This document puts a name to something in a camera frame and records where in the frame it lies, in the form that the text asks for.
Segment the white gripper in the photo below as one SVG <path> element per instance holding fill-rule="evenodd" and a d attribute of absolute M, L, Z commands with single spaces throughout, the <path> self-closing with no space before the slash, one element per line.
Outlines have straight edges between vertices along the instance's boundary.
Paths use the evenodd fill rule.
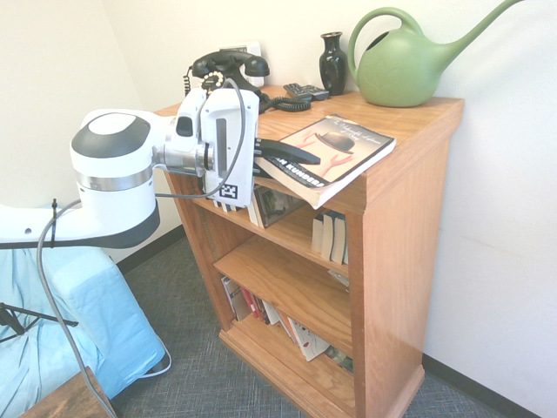
<path fill-rule="evenodd" d="M 254 142 L 259 98 L 252 91 L 215 90 L 201 111 L 205 192 L 223 204 L 246 207 L 252 200 Z M 320 158 L 293 145 L 256 139 L 256 156 L 318 165 Z"/>

